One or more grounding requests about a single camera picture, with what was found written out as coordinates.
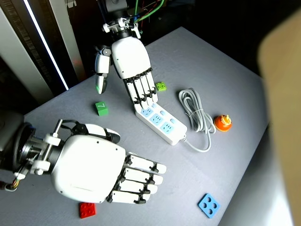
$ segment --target lego brick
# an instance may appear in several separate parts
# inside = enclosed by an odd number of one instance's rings
[[[109,109],[104,101],[96,103],[95,106],[99,116],[107,115],[109,113]]]
[[[81,219],[88,218],[96,215],[95,203],[80,203],[79,204],[79,217]]]
[[[167,90],[166,84],[164,82],[156,83],[156,87],[157,87],[158,91],[166,91]]]
[[[208,193],[201,199],[198,206],[209,218],[212,218],[220,208],[220,204]]]

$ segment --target coiled gray cable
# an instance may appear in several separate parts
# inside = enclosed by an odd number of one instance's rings
[[[196,132],[205,132],[208,137],[208,147],[204,150],[198,149],[193,146],[186,138],[182,141],[187,143],[190,147],[198,152],[207,152],[211,148],[211,138],[210,133],[214,134],[216,132],[215,125],[211,116],[204,112],[202,107],[201,98],[197,91],[193,88],[184,89],[179,93],[179,100],[185,109],[186,114],[189,116],[191,126]]]

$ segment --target red lego brick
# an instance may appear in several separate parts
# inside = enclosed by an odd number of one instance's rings
[[[79,204],[79,217],[81,219],[88,218],[96,215],[95,203],[80,203]]]

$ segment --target green cube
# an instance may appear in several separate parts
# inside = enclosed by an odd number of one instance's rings
[[[167,87],[166,87],[166,85],[165,85],[164,82],[158,82],[158,83],[156,83],[156,87],[157,87],[158,91],[165,91],[165,90],[167,90]]]
[[[105,105],[104,101],[96,103],[95,106],[99,116],[107,115],[109,113],[109,109]]]

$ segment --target white power strip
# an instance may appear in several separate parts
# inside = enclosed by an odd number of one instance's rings
[[[186,137],[187,127],[158,104],[144,110],[135,104],[136,116],[169,144],[176,145]]]

